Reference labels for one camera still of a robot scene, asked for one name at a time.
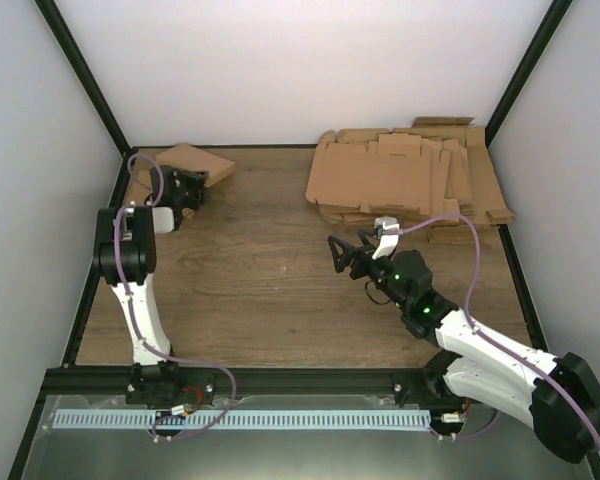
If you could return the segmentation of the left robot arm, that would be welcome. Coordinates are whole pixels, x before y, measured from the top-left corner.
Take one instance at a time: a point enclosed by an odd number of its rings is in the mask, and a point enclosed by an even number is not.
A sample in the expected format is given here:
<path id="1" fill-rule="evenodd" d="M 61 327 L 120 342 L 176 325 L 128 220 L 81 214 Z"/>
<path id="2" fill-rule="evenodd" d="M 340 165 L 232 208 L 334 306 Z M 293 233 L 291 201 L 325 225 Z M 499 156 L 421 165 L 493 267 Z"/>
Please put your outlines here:
<path id="1" fill-rule="evenodd" d="M 204 205 L 208 176 L 153 167 L 139 173 L 122 207 L 98 211 L 93 265 L 121 305 L 135 365 L 154 366 L 172 355 L 153 291 L 156 236 L 177 231 L 187 214 Z"/>

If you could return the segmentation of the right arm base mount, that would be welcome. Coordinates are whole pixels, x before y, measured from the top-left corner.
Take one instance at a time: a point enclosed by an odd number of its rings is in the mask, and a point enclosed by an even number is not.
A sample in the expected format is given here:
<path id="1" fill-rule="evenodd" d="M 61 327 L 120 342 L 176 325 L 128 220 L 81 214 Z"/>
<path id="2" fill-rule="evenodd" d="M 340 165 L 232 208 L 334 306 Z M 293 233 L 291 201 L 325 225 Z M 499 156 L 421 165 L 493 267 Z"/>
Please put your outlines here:
<path id="1" fill-rule="evenodd" d="M 395 404 L 418 405 L 421 408 L 460 406 L 473 398 L 457 395 L 445 383 L 443 376 L 448 372 L 451 359 L 431 359 L 424 367 L 407 368 L 394 371 L 391 384 Z"/>

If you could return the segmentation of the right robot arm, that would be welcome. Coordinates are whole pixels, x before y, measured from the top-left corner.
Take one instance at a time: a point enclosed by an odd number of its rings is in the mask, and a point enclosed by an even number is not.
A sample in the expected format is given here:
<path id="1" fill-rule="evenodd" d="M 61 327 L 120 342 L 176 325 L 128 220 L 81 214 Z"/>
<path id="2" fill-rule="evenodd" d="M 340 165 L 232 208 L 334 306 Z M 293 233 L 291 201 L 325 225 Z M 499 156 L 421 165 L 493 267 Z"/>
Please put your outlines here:
<path id="1" fill-rule="evenodd" d="M 431 400 L 486 404 L 530 427 L 572 464 L 599 450 L 600 382 L 583 358 L 531 348 L 480 323 L 434 289 L 419 251 L 398 251 L 391 230 L 376 237 L 377 244 L 363 238 L 358 246 L 329 237 L 334 269 L 369 280 L 399 309 L 411 335 L 439 348 L 442 367 L 424 378 Z"/>

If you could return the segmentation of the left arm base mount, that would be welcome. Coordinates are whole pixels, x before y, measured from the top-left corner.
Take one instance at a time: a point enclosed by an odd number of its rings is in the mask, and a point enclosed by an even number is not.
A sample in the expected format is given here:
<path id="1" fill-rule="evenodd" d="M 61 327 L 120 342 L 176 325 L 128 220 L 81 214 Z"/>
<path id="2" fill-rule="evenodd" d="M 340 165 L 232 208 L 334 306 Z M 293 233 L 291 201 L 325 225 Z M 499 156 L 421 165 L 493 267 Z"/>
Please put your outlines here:
<path id="1" fill-rule="evenodd" d="M 126 401 L 156 408 L 179 404 L 209 405 L 214 397 L 214 383 L 215 375 L 205 368 L 181 367 L 167 361 L 154 365 L 134 364 L 130 370 Z"/>

